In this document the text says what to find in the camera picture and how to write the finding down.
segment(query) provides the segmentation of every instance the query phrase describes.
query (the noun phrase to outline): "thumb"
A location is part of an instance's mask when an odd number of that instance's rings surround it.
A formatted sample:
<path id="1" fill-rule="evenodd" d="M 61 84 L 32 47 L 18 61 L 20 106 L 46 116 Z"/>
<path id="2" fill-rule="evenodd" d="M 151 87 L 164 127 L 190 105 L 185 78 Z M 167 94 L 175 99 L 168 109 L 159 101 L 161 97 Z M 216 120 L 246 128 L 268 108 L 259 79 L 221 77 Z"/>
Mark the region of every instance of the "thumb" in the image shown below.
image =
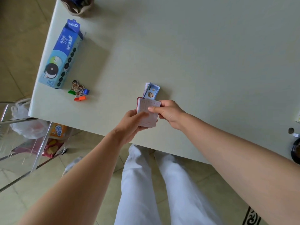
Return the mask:
<path id="1" fill-rule="evenodd" d="M 163 112 L 164 108 L 160 107 L 160 106 L 150 106 L 150 107 L 148 107 L 148 110 L 151 111 L 152 113 L 161 114 Z"/>

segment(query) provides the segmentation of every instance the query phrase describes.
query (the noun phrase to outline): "tiled floor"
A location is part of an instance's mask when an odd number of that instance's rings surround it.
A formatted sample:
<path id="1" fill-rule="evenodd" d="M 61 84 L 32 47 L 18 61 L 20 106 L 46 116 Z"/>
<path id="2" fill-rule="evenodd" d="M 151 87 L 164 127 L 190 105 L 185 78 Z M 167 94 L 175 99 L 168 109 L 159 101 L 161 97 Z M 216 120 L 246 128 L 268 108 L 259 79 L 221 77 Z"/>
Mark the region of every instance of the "tiled floor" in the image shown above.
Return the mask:
<path id="1" fill-rule="evenodd" d="M 0 101 L 16 101 L 32 94 L 41 54 L 56 0 L 0 0 L 0 79 L 5 93 Z M 0 193 L 2 225 L 16 224 L 25 211 L 61 177 L 65 166 L 78 156 L 88 154 L 102 136 L 80 132 L 70 140 L 68 153 L 47 163 Z M 122 148 L 95 224 L 113 224 L 121 197 L 121 176 L 129 144 Z M 153 188 L 163 224 L 170 224 L 167 192 L 163 178 L 151 155 Z M 247 204 L 210 165 L 181 159 L 190 176 L 226 224 L 242 224 Z M 0 187 L 19 174 L 0 167 Z"/>
<path id="2" fill-rule="evenodd" d="M 0 0 L 0 101 L 30 97 L 56 0 Z"/>

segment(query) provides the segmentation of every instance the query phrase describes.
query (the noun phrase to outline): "green game piece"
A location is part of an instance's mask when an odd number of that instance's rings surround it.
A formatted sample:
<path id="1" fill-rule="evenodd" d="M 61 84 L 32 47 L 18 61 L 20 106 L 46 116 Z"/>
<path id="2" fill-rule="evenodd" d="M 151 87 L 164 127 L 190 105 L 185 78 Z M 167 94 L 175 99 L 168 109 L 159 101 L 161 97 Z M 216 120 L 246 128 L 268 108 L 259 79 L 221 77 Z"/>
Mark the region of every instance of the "green game piece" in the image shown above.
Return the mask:
<path id="1" fill-rule="evenodd" d="M 72 94 L 72 95 L 76 95 L 76 92 L 73 90 L 69 90 L 68 93 Z"/>

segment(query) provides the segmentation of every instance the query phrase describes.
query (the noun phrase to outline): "card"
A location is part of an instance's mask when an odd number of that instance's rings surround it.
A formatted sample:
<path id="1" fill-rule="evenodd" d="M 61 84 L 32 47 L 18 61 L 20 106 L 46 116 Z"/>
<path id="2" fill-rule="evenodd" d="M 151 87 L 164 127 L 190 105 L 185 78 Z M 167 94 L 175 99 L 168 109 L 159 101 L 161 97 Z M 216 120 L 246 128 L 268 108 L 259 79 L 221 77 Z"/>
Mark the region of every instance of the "card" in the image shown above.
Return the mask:
<path id="1" fill-rule="evenodd" d="M 146 83 L 145 90 L 144 90 L 144 93 L 143 93 L 143 98 L 155 100 L 159 89 L 160 89 L 160 86 L 157 86 L 157 85 L 155 85 L 151 82 Z"/>
<path id="2" fill-rule="evenodd" d="M 148 117 L 143 118 L 140 123 L 139 126 L 144 126 L 144 127 L 148 127 L 148 128 L 152 128 L 156 126 L 156 120 L 158 117 L 157 113 L 152 113 L 150 111 L 148 111 L 148 107 L 150 106 L 160 106 L 161 102 L 159 101 L 155 101 L 152 99 L 145 99 L 145 98 L 137 98 L 137 114 L 140 112 L 147 112 L 149 114 Z"/>

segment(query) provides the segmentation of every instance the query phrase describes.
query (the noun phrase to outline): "white table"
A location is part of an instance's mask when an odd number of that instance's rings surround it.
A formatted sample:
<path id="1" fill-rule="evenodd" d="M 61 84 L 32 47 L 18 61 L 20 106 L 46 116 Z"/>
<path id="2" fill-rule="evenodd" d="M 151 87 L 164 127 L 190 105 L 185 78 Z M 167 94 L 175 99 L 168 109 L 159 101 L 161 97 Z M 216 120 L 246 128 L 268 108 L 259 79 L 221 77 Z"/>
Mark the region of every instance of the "white table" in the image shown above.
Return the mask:
<path id="1" fill-rule="evenodd" d="M 96 4 L 102 14 L 78 18 L 56 3 L 39 75 L 67 18 L 87 33 L 63 90 L 35 83 L 31 117 L 106 135 L 153 82 L 158 99 L 290 158 L 287 130 L 300 131 L 300 0 Z M 88 100 L 67 93 L 73 79 L 90 89 Z M 207 162 L 164 120 L 132 142 Z"/>

